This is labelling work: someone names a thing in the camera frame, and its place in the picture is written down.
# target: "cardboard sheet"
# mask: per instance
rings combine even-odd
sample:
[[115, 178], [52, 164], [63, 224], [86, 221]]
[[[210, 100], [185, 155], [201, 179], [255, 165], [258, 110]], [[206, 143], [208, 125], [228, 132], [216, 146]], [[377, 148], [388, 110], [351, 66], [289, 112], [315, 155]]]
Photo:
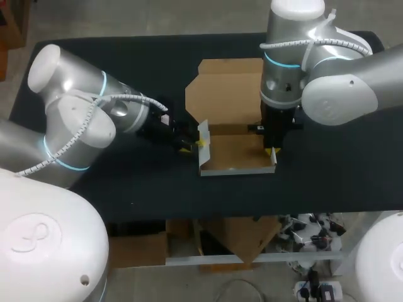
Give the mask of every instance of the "cardboard sheet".
[[261, 59], [203, 60], [186, 88], [186, 110], [200, 123], [201, 176], [274, 173], [263, 137], [247, 131], [261, 121]]
[[164, 266], [167, 257], [165, 232], [155, 235], [109, 238], [111, 268]]

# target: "black table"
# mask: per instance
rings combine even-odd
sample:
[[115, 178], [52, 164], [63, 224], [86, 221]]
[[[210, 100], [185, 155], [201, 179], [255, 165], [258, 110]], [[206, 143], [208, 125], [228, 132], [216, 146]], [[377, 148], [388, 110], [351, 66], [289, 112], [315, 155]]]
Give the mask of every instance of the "black table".
[[[360, 35], [374, 52], [382, 49], [373, 33]], [[58, 44], [152, 98], [174, 99], [180, 118], [186, 114], [184, 89], [202, 59], [261, 57], [258, 45], [264, 37], [248, 33], [57, 40], [38, 43], [31, 61], [46, 44]], [[28, 69], [10, 120], [45, 131], [43, 104], [29, 90], [27, 74]], [[304, 131], [286, 137], [276, 173], [255, 176], [201, 178], [194, 160], [120, 135], [72, 190], [107, 223], [398, 210], [403, 208], [402, 117], [399, 108], [333, 128], [306, 120]]]

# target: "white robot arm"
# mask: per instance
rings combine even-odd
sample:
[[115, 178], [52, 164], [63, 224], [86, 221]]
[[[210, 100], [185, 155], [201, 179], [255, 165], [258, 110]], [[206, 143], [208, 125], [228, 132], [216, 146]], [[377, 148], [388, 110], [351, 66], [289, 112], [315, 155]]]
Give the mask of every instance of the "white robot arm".
[[403, 46], [372, 54], [361, 37], [335, 27], [323, 0], [272, 0], [261, 81], [264, 147], [281, 148], [295, 108], [341, 125], [401, 106]]
[[29, 88], [47, 115], [46, 134], [0, 123], [1, 167], [20, 176], [70, 187], [109, 146], [116, 131], [191, 150], [187, 137], [160, 102], [144, 96], [56, 45], [36, 56]]
[[0, 169], [0, 301], [103, 302], [108, 235], [61, 187]]

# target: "box lid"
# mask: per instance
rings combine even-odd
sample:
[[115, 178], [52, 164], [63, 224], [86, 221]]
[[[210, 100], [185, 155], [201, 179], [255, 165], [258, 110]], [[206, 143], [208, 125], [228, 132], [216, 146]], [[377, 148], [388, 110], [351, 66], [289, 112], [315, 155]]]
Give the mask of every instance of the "box lid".
[[210, 125], [245, 125], [261, 120], [261, 59], [203, 60], [186, 88], [186, 110]]

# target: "white cable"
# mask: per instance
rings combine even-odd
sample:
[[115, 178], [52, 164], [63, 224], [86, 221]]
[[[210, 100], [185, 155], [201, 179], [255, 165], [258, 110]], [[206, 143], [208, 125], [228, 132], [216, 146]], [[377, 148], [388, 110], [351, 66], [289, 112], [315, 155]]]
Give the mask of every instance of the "white cable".
[[168, 111], [168, 108], [165, 107], [163, 104], [161, 104], [159, 101], [156, 101], [155, 99], [148, 98], [147, 96], [139, 96], [136, 94], [112, 94], [110, 96], [103, 96], [103, 100], [113, 100], [113, 99], [119, 99], [122, 101], [138, 101], [139, 103], [145, 102], [149, 104], [153, 104], [154, 106], [158, 107], [162, 111]]
[[[82, 96], [82, 95], [85, 96], [86, 95], [85, 92], [83, 92], [83, 93], [78, 92], [78, 93], [79, 93], [78, 95], [80, 95], [80, 96]], [[157, 106], [162, 111], [168, 111], [168, 108], [165, 107], [163, 104], [161, 104], [159, 101], [156, 101], [155, 99], [152, 99], [152, 98], [148, 98], [147, 96], [138, 96], [138, 95], [135, 95], [135, 94], [112, 94], [110, 96], [100, 97], [100, 98], [96, 99], [95, 101], [93, 101], [91, 103], [90, 107], [88, 108], [87, 116], [86, 116], [84, 122], [82, 123], [80, 129], [69, 140], [69, 142], [67, 142], [67, 144], [65, 144], [55, 154], [50, 154], [50, 157], [51, 157], [50, 159], [44, 160], [43, 162], [41, 162], [41, 163], [39, 163], [39, 164], [37, 164], [37, 165], [35, 165], [33, 167], [30, 167], [30, 168], [25, 169], [23, 171], [17, 172], [16, 175], [25, 177], [25, 176], [28, 176], [28, 175], [33, 174], [35, 172], [38, 172], [39, 170], [42, 170], [43, 168], [45, 168], [48, 165], [50, 165], [52, 162], [55, 162], [60, 156], [65, 154], [74, 145], [74, 143], [79, 140], [81, 135], [87, 130], [89, 122], [93, 118], [93, 113], [94, 113], [95, 107], [97, 107], [97, 105], [99, 105], [99, 103], [101, 103], [103, 101], [109, 102], [112, 99], [120, 99], [120, 100], [125, 100], [125, 101], [138, 101], [140, 103], [146, 102], [146, 103], [149, 103], [149, 104], [153, 104], [154, 106]]]
[[246, 283], [246, 284], [250, 285], [250, 287], [252, 287], [255, 290], [255, 292], [257, 292], [259, 294], [260, 302], [264, 302], [263, 293], [260, 290], [258, 290], [258, 288], [253, 283], [251, 283], [251, 282], [249, 282], [247, 280], [243, 280], [243, 279], [233, 279], [233, 280], [230, 280], [230, 281], [224, 283], [221, 286], [221, 288], [219, 290], [219, 293], [216, 295], [216, 297], [215, 297], [213, 302], [219, 302], [221, 297], [222, 297], [222, 295], [228, 290], [229, 286], [231, 284], [235, 283], [235, 282], [243, 282], [243, 283]]
[[39, 170], [42, 170], [43, 168], [47, 167], [48, 165], [50, 165], [52, 162], [56, 161], [60, 156], [62, 156], [63, 154], [65, 154], [73, 145], [76, 141], [78, 141], [78, 139], [81, 137], [81, 135], [87, 130], [89, 122], [91, 121], [91, 119], [93, 118], [93, 113], [94, 113], [94, 109], [95, 107], [97, 107], [97, 105], [102, 102], [102, 99], [97, 99], [94, 102], [91, 103], [90, 107], [88, 108], [88, 112], [87, 112], [87, 116], [84, 119], [84, 122], [82, 123], [80, 129], [77, 131], [77, 133], [69, 140], [69, 142], [67, 144], [65, 144], [59, 151], [57, 151], [55, 154], [50, 154], [51, 158], [44, 160], [43, 162], [30, 167], [28, 169], [25, 169], [23, 171], [17, 172], [16, 175], [17, 176], [28, 176], [32, 173], [38, 172]]
[[343, 40], [337, 39], [316, 39], [316, 40], [299, 40], [299, 41], [289, 41], [289, 42], [281, 42], [274, 44], [260, 44], [261, 49], [274, 49], [274, 48], [282, 48], [282, 47], [294, 47], [294, 46], [304, 46], [309, 45], [310, 43], [314, 43], [314, 45], [334, 45], [340, 46], [344, 48], [349, 48], [355, 50], [356, 52], [361, 53], [364, 57], [372, 55], [372, 52], [365, 47], [359, 46], [358, 44], [347, 42]]

